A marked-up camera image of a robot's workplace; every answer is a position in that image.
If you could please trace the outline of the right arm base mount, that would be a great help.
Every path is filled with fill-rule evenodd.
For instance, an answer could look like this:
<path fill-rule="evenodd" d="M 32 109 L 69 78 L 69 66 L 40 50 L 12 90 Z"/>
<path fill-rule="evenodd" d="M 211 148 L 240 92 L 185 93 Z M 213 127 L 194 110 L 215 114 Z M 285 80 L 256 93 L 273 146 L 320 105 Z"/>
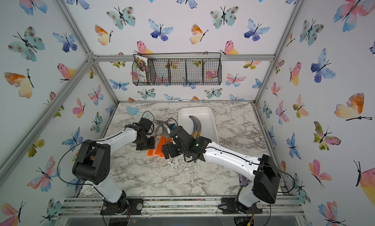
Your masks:
<path fill-rule="evenodd" d="M 223 214 L 261 214 L 263 213 L 262 204 L 254 203 L 252 206 L 245 206 L 240 203 L 237 196 L 222 197 L 220 204 L 217 206 Z"/>

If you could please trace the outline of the flower seed packet in basket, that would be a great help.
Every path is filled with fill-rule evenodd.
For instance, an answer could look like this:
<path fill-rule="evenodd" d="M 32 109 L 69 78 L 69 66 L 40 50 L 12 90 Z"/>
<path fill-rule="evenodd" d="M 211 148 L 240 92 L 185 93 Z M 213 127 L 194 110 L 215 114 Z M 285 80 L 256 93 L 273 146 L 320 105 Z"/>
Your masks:
<path fill-rule="evenodd" d="M 137 78 L 137 82 L 147 82 L 148 59 L 140 55 L 136 55 L 134 63 L 136 67 L 134 73 Z"/>

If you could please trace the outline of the flower seed packet on table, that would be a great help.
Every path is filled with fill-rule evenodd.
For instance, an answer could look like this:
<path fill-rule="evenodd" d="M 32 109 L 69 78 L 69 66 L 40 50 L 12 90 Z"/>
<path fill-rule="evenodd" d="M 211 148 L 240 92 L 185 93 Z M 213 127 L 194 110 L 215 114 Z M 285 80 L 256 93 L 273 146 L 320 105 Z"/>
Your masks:
<path fill-rule="evenodd" d="M 238 174 L 238 177 L 239 177 L 240 185 L 242 187 L 246 187 L 252 182 L 251 180 L 249 180 L 247 177 L 245 177 L 244 175 L 240 173 Z"/>

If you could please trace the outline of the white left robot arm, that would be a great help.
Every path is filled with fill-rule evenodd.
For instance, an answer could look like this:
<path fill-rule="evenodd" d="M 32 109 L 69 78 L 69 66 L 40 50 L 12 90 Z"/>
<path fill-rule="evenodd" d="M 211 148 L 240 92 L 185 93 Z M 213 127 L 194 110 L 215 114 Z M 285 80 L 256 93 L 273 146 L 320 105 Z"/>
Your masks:
<path fill-rule="evenodd" d="M 111 155 L 129 143 L 136 144 L 140 149 L 153 149 L 155 139 L 150 136 L 153 129 L 153 124 L 133 123 L 105 138 L 83 141 L 72 174 L 92 185 L 106 202 L 119 202 L 125 194 L 109 177 Z"/>

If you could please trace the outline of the white plastic storage tray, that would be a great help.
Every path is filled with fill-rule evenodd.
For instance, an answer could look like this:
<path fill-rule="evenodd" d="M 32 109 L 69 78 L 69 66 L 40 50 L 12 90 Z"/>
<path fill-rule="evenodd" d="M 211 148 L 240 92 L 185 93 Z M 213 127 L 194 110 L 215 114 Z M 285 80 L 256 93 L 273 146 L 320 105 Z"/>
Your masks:
<path fill-rule="evenodd" d="M 193 132 L 193 121 L 189 116 L 195 116 L 201 122 L 201 136 L 219 143 L 213 111 L 209 107 L 186 107 L 179 110 L 178 123 L 188 133 Z"/>

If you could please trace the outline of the light blue plastic trowel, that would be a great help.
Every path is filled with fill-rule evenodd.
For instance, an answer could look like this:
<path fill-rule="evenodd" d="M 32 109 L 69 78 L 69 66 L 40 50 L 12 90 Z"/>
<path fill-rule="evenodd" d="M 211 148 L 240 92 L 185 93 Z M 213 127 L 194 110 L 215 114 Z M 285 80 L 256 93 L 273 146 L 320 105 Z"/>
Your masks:
<path fill-rule="evenodd" d="M 137 109 L 135 107 L 127 107 L 126 111 L 127 111 L 128 114 L 130 114 L 132 116 L 136 116 L 136 115 L 144 116 L 144 112 L 140 111 L 139 109 Z"/>

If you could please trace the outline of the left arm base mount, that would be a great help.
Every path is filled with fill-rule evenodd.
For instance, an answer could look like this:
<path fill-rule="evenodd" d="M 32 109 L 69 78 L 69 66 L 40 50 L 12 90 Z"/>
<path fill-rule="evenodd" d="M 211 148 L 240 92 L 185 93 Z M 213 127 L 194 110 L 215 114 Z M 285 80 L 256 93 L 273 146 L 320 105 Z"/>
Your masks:
<path fill-rule="evenodd" d="M 102 216 L 140 215 L 143 209 L 143 204 L 143 198 L 128 198 L 126 193 L 122 190 L 117 202 L 112 203 L 104 198 L 100 214 Z"/>

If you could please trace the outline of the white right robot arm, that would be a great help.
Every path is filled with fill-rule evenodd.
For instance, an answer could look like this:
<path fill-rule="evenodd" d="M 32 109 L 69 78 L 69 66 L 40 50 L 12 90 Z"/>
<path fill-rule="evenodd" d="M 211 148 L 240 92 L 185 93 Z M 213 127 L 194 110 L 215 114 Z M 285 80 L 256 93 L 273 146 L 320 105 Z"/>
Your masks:
<path fill-rule="evenodd" d="M 253 157 L 227 149 L 205 138 L 194 138 L 182 126 L 170 132 L 172 143 L 162 146 L 165 159 L 182 155 L 184 161 L 196 163 L 198 160 L 211 162 L 229 168 L 251 181 L 240 190 L 238 201 L 245 207 L 263 201 L 275 204 L 281 181 L 281 172 L 272 157 L 263 154 Z"/>

